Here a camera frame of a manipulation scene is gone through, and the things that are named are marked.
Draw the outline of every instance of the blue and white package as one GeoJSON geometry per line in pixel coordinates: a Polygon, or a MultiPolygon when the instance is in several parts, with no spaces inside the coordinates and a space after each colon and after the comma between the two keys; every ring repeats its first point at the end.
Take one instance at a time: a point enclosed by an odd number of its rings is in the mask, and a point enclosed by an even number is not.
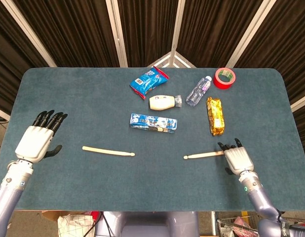
{"type": "Polygon", "coordinates": [[[155,116],[131,114],[131,127],[149,131],[170,132],[177,129],[177,120],[155,116]]]}
{"type": "Polygon", "coordinates": [[[151,68],[145,74],[142,74],[136,80],[130,83],[130,87],[143,99],[146,98],[146,94],[155,89],[157,86],[167,82],[169,76],[162,70],[156,68],[155,66],[151,68]]]}

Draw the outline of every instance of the gold snack package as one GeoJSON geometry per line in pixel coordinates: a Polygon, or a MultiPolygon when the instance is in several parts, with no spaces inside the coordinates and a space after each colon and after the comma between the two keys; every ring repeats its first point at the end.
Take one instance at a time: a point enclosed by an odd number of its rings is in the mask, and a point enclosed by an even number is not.
{"type": "Polygon", "coordinates": [[[206,105],[211,133],[213,136],[222,135],[225,128],[225,123],[221,100],[208,97],[206,105]]]}

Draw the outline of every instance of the red tape roll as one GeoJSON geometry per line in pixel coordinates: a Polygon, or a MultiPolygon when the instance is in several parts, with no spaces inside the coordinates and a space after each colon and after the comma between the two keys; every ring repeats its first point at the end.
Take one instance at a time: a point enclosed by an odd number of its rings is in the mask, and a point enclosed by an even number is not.
{"type": "Polygon", "coordinates": [[[236,80],[236,75],[231,69],[219,68],[215,72],[214,85],[216,87],[218,87],[219,89],[226,90],[226,89],[230,88],[230,86],[235,82],[235,80],[236,80]],[[224,82],[224,81],[220,80],[220,78],[219,78],[220,75],[227,77],[229,79],[229,81],[224,82]]]}

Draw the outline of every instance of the blue table mat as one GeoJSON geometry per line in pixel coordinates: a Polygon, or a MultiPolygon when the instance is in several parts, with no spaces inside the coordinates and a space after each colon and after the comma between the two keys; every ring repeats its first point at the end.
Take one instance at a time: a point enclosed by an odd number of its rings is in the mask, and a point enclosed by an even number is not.
{"type": "Polygon", "coordinates": [[[34,165],[17,205],[20,210],[252,210],[242,185],[228,175],[224,156],[184,160],[219,151],[217,142],[240,139],[262,184],[280,210],[305,210],[305,155],[282,76],[274,69],[233,69],[228,90],[211,85],[196,107],[185,99],[214,68],[163,69],[169,81],[143,101],[129,84],[148,68],[37,68],[28,70],[0,152],[0,183],[15,148],[44,110],[68,113],[50,150],[60,153],[34,165]],[[151,111],[149,98],[178,95],[182,108],[151,111]],[[210,133],[206,98],[222,101],[225,132],[210,133]],[[131,113],[178,120],[175,133],[130,128],[131,113]],[[118,157],[81,149],[134,152],[118,157]]]}

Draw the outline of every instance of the wooden drumstick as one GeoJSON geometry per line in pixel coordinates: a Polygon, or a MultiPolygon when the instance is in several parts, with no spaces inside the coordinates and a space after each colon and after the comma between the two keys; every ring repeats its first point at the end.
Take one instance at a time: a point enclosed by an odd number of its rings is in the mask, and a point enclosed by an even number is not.
{"type": "Polygon", "coordinates": [[[189,155],[189,156],[184,156],[183,159],[195,159],[195,158],[204,158],[204,157],[214,157],[214,156],[221,156],[223,155],[224,152],[207,152],[207,153],[200,153],[200,154],[195,154],[195,155],[189,155]]]}
{"type": "Polygon", "coordinates": [[[94,147],[83,146],[82,149],[85,151],[98,152],[98,153],[104,153],[104,154],[116,155],[116,156],[130,156],[130,157],[135,156],[135,153],[111,151],[111,150],[99,149],[94,147]]]}

